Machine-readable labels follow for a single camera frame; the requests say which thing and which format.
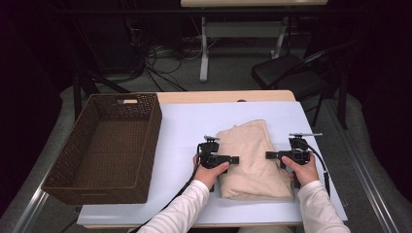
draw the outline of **white tabletop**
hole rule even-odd
[[[327,0],[182,0],[182,7],[322,6]]]
[[[161,104],[160,106],[163,119],[155,152],[148,202],[132,205],[85,205],[80,213],[78,224],[89,228],[131,227],[150,219],[189,179],[192,171],[191,159],[196,153],[197,145],[204,142],[204,135],[216,136],[219,131],[231,128],[235,124],[265,119],[275,150],[289,150],[289,133],[312,132],[298,102],[263,101]],[[319,151],[313,137],[305,139],[309,145]],[[319,161],[317,166],[322,178],[323,170]],[[331,202],[338,215],[343,220],[347,220],[332,181],[330,181],[330,193]],[[289,202],[222,199],[219,184],[216,183],[215,192],[211,194],[194,227],[301,223],[297,198]]]

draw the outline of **person's left hand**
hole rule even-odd
[[[195,165],[196,163],[197,155],[193,157],[193,164]],[[221,165],[211,169],[207,169],[200,164],[197,168],[196,174],[194,175],[194,179],[204,183],[209,189],[211,189],[215,183],[216,177],[224,172],[228,167],[228,162],[222,163]]]

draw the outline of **table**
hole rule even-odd
[[[323,6],[327,0],[182,0],[182,7],[187,8],[222,8],[222,7],[292,7],[292,6]],[[209,52],[207,37],[277,37],[276,49],[272,58],[279,57],[286,25],[282,21],[259,22],[207,22],[202,17],[202,62],[200,66],[200,81],[207,82]]]
[[[300,104],[294,101],[292,93],[287,90],[164,92],[159,93],[158,98],[163,120],[148,202],[84,205],[78,224],[87,228],[129,228],[154,216],[189,178],[191,158],[205,134],[214,136],[218,129],[259,117],[266,119],[275,149],[289,150],[290,131],[311,132]],[[247,102],[231,103],[239,99]],[[307,137],[306,140],[319,151],[313,137]],[[337,213],[343,220],[347,220],[332,181],[330,190],[331,201]],[[222,199],[217,181],[215,191],[211,193],[208,204],[193,227],[298,225],[301,221],[297,198],[290,202]]]

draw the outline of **black curtain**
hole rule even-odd
[[[71,80],[48,22],[30,1],[0,3],[0,215],[37,161]]]
[[[323,17],[307,55],[359,39],[349,71],[348,92],[362,105],[373,151],[398,190],[412,202],[410,120],[412,3],[408,0],[329,0],[331,9],[364,9],[357,17]]]

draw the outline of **white sleeve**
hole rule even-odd
[[[306,233],[351,232],[339,218],[326,189],[320,181],[311,182],[302,187],[297,196]]]
[[[154,216],[139,233],[188,232],[209,198],[207,186],[194,180],[186,190],[162,212]]]

